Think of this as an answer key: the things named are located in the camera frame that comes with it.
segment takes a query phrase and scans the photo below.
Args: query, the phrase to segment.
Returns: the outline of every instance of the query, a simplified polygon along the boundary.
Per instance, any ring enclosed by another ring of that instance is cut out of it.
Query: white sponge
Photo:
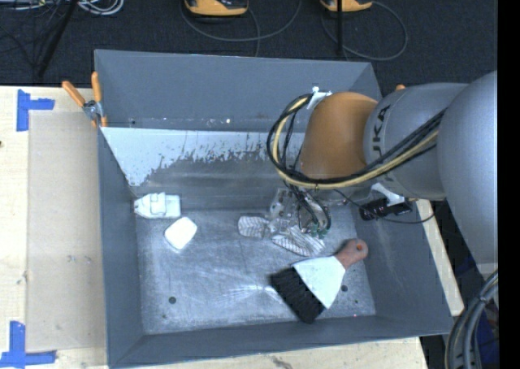
[[[197,225],[188,217],[176,220],[166,231],[164,237],[170,245],[181,250],[192,240],[197,231]]]

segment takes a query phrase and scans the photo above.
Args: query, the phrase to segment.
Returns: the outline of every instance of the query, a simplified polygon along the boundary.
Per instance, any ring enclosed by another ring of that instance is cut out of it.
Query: paint stain
[[[290,363],[286,363],[283,360],[277,359],[275,357],[272,357],[271,361],[275,364],[276,367],[281,367],[282,369],[293,369],[293,366]]]

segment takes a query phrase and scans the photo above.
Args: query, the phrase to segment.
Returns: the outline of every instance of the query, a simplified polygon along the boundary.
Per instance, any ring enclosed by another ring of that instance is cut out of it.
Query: white brush handle
[[[366,258],[368,255],[368,246],[363,239],[351,239],[347,244],[334,256],[344,269],[347,270],[351,265]]]

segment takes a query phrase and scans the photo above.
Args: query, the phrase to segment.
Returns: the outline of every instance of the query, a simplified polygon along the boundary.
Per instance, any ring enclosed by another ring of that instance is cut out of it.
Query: black carpet
[[[398,83],[466,83],[497,69],[498,0],[374,1],[369,10],[345,16],[344,52],[338,52],[336,20],[316,0],[249,0],[250,12],[212,25],[187,21],[180,0],[124,0],[121,11],[110,16],[77,8],[41,78],[39,59],[48,50],[43,40],[56,35],[51,29],[69,2],[32,11],[2,4],[0,84],[57,86],[70,80],[89,86],[95,49],[346,57],[373,63],[383,95]],[[258,29],[261,41],[245,41],[258,37]]]

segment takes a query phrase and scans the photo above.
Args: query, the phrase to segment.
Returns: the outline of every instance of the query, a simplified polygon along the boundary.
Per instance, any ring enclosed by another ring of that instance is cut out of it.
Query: gray bin
[[[205,164],[174,157],[165,167],[145,166],[150,174],[142,180],[129,179],[149,159],[140,150],[161,152],[150,131],[171,133],[173,141],[179,132],[200,133],[225,145],[248,133],[263,139],[287,104],[314,85],[380,100],[369,63],[116,50],[94,57],[109,120],[98,130],[98,157],[110,367],[449,332],[453,319],[423,226],[364,222],[354,206],[333,210],[323,254],[357,236],[369,256],[347,271],[348,290],[331,309],[311,325],[298,321],[266,281],[268,272],[303,258],[236,229],[240,215],[262,214],[283,187],[265,148]],[[307,112],[295,124],[296,140]],[[109,142],[110,128],[125,128],[120,137],[128,139]],[[172,220],[133,211],[136,198],[162,191],[179,194],[182,214],[199,227],[180,252],[163,240]],[[418,220],[418,212],[401,219]]]

